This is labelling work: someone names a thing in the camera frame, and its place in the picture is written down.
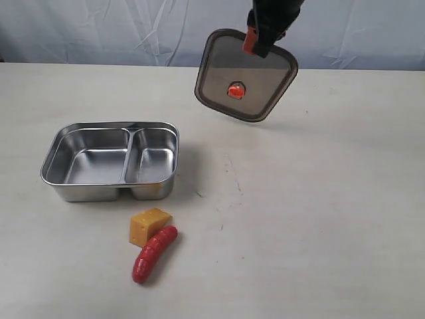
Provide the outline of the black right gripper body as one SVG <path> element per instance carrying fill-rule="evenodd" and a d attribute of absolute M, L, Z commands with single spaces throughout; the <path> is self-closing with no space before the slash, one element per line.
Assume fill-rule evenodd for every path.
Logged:
<path fill-rule="evenodd" d="M 302 5 L 303 0 L 253 0 L 247 18 L 247 27 L 254 27 L 257 35 L 253 55 L 268 55 L 298 18 Z"/>

